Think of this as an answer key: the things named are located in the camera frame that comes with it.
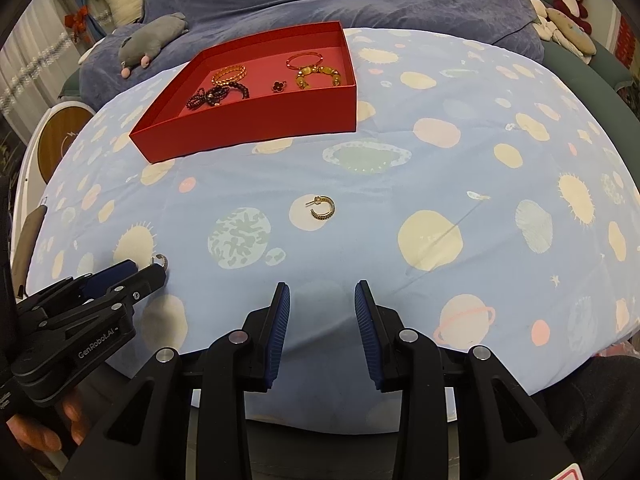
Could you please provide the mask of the person left hand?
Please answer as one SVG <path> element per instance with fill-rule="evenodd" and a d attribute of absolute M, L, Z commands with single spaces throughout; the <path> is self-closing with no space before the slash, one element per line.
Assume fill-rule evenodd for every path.
<path fill-rule="evenodd" d="M 88 434 L 90 424 L 82 408 L 82 396 L 78 388 L 67 393 L 61 401 L 61 408 L 70 428 L 70 435 L 76 444 L 81 444 Z M 12 416 L 6 423 L 11 434 L 24 450 L 39 452 L 60 452 L 62 441 L 52 429 L 39 425 L 21 415 Z"/>

